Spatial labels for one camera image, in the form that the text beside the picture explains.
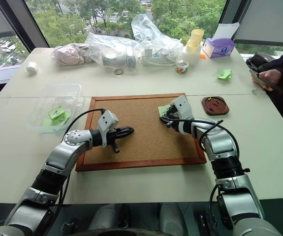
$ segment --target purple tissue box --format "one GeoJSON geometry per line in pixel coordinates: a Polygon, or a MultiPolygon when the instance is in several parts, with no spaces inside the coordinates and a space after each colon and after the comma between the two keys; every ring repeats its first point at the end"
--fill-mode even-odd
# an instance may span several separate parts
{"type": "Polygon", "coordinates": [[[231,55],[234,47],[235,43],[229,38],[207,38],[203,50],[209,58],[218,58],[231,55]]]}

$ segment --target white tape roll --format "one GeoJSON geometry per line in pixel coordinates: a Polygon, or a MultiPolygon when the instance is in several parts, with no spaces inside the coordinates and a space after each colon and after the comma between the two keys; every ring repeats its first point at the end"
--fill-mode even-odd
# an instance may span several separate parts
{"type": "Polygon", "coordinates": [[[35,74],[38,70],[38,66],[35,62],[33,61],[29,61],[28,62],[28,65],[27,65],[27,71],[30,73],[30,74],[35,74]]]}

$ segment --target clear plastic bag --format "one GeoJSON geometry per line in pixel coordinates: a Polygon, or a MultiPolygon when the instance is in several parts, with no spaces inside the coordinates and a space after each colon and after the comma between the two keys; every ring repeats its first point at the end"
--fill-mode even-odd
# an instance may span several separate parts
{"type": "Polygon", "coordinates": [[[137,60],[143,65],[176,65],[178,56],[182,53],[181,40],[170,38],[161,33],[145,14],[139,14],[132,19],[131,27],[136,41],[137,60]]]}
{"type": "Polygon", "coordinates": [[[88,55],[96,63],[115,69],[135,70],[135,40],[89,32],[85,43],[89,45],[88,55]]]}
{"type": "Polygon", "coordinates": [[[84,43],[70,43],[54,48],[51,58],[57,65],[81,65],[93,62],[87,55],[88,45],[84,43]]]}

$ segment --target clear plastic box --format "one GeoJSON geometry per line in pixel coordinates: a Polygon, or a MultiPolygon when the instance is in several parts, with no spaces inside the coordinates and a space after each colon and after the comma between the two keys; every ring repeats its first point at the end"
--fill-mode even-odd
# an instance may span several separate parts
{"type": "Polygon", "coordinates": [[[51,84],[45,87],[34,110],[29,116],[28,128],[41,132],[55,132],[66,129],[74,119],[77,107],[82,106],[83,99],[80,84],[51,84]],[[70,113],[70,118],[64,125],[42,126],[45,119],[50,119],[48,111],[57,106],[62,106],[70,113]]]}

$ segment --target metal ring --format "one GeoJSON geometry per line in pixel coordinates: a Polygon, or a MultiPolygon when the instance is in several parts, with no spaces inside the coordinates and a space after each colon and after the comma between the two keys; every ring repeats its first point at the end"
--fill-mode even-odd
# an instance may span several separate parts
{"type": "Polygon", "coordinates": [[[124,73],[124,70],[121,68],[117,68],[116,70],[114,70],[115,75],[122,75],[123,73],[124,73]]]}

